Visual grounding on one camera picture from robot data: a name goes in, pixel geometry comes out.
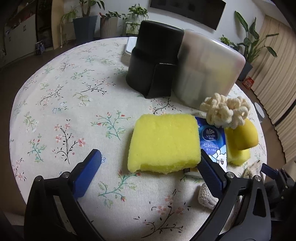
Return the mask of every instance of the knitted white object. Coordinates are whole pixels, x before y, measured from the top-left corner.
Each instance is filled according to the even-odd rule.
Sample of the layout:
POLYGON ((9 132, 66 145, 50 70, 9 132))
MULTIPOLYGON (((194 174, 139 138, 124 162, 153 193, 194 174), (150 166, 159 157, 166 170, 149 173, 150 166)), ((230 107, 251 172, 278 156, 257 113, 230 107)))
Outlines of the knitted white object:
POLYGON ((253 163, 251 166, 249 166, 248 168, 246 168, 246 170, 244 171, 243 174, 243 178, 253 178, 255 175, 259 175, 260 176, 260 171, 262 168, 262 161, 258 160, 255 163, 253 163))
POLYGON ((201 205, 213 210, 218 200, 219 200, 218 198, 215 198, 212 196, 206 183, 203 183, 202 186, 200 187, 200 192, 198 193, 198 202, 201 205))
POLYGON ((244 125, 244 120, 250 109, 250 104, 241 96, 227 98, 218 93, 215 93, 212 98, 205 98, 205 101, 200 105, 200 110, 207 113, 207 123, 217 128, 231 127, 235 129, 237 126, 244 125))

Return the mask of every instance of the curtain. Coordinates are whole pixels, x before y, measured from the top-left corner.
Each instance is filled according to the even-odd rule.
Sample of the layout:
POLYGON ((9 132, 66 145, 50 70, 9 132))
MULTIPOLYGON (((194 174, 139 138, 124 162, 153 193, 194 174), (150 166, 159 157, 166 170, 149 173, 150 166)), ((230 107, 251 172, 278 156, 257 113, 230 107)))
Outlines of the curtain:
POLYGON ((286 161, 296 161, 296 107, 275 129, 283 146, 286 161))
POLYGON ((272 47, 278 57, 263 48, 249 73, 254 80, 252 90, 273 124, 296 99, 296 35, 291 28, 266 15, 260 39, 275 33, 279 35, 267 38, 261 46, 272 47))

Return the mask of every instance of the wooden floor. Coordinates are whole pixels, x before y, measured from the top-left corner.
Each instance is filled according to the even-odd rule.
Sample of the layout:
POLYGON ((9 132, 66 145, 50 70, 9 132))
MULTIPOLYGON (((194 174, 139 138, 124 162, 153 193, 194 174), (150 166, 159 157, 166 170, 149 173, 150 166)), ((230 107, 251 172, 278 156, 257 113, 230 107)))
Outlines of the wooden floor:
MULTIPOLYGON (((62 49, 48 51, 40 56, 30 56, 0 69, 0 115, 2 116, 0 126, 3 133, 0 145, 0 177, 1 180, 5 180, 0 183, 0 208, 6 212, 19 215, 25 213, 25 203, 13 175, 9 155, 9 121, 15 95, 24 82, 39 68, 72 47, 74 45, 69 44, 62 49)), ((253 102, 259 102, 256 95, 248 91, 241 82, 237 82, 237 85, 253 102)), ((268 117, 264 119, 261 126, 266 141, 268 165, 280 168, 285 164, 285 158, 274 126, 268 117)))

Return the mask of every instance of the tablecloth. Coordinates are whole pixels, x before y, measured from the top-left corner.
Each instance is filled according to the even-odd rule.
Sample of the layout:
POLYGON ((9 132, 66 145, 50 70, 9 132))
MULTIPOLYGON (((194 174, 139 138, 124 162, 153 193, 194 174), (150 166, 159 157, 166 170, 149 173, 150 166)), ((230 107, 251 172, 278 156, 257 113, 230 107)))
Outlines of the tablecloth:
MULTIPOLYGON (((145 113, 204 113, 170 98, 145 99, 126 83, 127 38, 75 47, 33 74, 15 97, 10 120, 13 172, 27 202, 34 178, 71 171, 95 148, 102 164, 78 201, 107 240, 189 240, 211 210, 197 201, 200 179, 182 171, 168 175, 129 173, 127 155, 136 120, 145 113)), ((230 97, 247 96, 234 85, 230 97)), ((254 106, 259 145, 237 176, 257 160, 266 163, 266 146, 254 106)))

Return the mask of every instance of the red package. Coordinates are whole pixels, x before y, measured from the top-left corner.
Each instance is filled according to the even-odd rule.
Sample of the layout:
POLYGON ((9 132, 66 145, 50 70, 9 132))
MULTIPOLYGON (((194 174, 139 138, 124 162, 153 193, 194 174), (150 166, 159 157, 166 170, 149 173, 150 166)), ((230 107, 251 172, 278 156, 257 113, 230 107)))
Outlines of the red package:
POLYGON ((243 83, 244 87, 246 87, 248 90, 252 87, 252 85, 254 84, 254 80, 252 80, 251 77, 246 78, 243 83))

